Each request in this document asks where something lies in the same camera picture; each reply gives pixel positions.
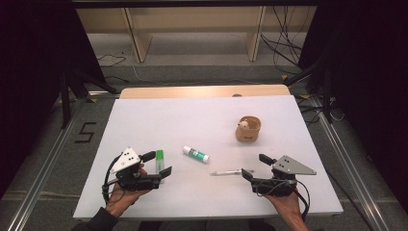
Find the small basket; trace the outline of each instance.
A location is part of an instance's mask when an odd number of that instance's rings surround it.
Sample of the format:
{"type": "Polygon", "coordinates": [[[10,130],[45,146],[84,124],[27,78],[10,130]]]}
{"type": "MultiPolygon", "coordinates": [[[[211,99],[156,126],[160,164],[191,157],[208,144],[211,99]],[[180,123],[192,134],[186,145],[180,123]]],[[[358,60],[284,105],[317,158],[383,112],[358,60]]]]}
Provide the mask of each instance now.
{"type": "Polygon", "coordinates": [[[261,120],[258,117],[248,115],[240,119],[235,135],[237,136],[237,140],[241,142],[256,141],[258,139],[259,130],[261,130],[261,120]],[[240,126],[243,121],[246,121],[248,126],[240,126]]]}

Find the pen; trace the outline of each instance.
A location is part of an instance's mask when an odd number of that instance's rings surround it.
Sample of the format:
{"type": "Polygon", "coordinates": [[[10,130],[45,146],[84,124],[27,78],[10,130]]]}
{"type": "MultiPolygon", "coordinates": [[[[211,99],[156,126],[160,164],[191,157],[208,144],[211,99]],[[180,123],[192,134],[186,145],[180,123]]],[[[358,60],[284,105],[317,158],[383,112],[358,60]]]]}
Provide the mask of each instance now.
{"type": "Polygon", "coordinates": [[[226,171],[213,171],[210,172],[210,175],[212,176],[222,176],[222,175],[241,175],[241,170],[226,170],[226,171]]]}

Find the white tabletop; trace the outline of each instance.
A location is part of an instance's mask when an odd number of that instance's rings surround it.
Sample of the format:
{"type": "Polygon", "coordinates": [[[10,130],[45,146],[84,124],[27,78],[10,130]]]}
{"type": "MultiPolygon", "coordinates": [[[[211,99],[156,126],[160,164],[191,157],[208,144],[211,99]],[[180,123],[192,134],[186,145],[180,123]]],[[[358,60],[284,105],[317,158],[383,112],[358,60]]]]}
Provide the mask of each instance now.
{"type": "MultiPolygon", "coordinates": [[[[131,146],[139,155],[163,149],[172,173],[158,190],[141,197],[122,218],[143,220],[200,218],[266,218],[276,215],[265,198],[253,193],[240,175],[211,176],[210,172],[254,169],[256,178],[270,178],[271,167],[260,162],[264,153],[288,155],[317,175],[296,175],[310,193],[309,215],[339,214],[343,208],[324,171],[305,122],[290,95],[213,98],[118,99],[113,107],[89,178],[74,217],[92,218],[105,202],[101,186],[114,157],[131,146]],[[237,141],[240,118],[262,121],[255,142],[237,141]],[[210,156],[203,164],[183,154],[183,146],[210,156]]],[[[145,163],[155,173],[155,160],[145,163]]],[[[307,199],[302,186],[298,190],[307,199]]]]}

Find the glue stick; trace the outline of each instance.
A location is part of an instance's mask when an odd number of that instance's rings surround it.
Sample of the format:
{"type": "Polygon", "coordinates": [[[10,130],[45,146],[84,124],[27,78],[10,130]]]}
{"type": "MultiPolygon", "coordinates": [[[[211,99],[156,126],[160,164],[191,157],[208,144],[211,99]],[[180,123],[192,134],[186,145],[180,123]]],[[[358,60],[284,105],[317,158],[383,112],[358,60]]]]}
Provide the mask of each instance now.
{"type": "MultiPolygon", "coordinates": [[[[165,169],[165,155],[163,153],[163,150],[157,150],[156,151],[156,173],[159,174],[163,169],[165,169]]],[[[162,179],[160,182],[163,184],[165,182],[165,179],[162,179]]]]}
{"type": "Polygon", "coordinates": [[[190,148],[188,146],[183,147],[183,152],[184,152],[184,154],[186,154],[188,156],[191,156],[195,160],[203,162],[205,164],[207,164],[208,159],[210,159],[210,156],[208,156],[208,155],[206,155],[206,154],[204,154],[202,152],[199,152],[199,151],[197,151],[197,150],[195,150],[193,148],[190,148]]]}

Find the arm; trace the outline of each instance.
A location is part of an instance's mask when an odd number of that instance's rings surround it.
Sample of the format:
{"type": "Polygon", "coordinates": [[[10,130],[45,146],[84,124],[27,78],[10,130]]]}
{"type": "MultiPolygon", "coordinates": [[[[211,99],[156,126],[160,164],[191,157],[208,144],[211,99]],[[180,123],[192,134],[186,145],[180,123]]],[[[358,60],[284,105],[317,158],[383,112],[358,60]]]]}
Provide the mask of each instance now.
{"type": "Polygon", "coordinates": [[[265,195],[265,198],[272,203],[281,218],[293,231],[307,231],[308,228],[300,213],[297,195],[292,192],[289,196],[277,197],[265,195]]]}
{"type": "MultiPolygon", "coordinates": [[[[141,168],[141,174],[147,172],[141,168]]],[[[133,205],[139,197],[149,193],[150,191],[125,191],[118,184],[115,184],[114,190],[111,193],[111,198],[103,209],[99,209],[98,213],[89,221],[77,224],[72,231],[110,231],[117,224],[117,219],[133,205]]]]}

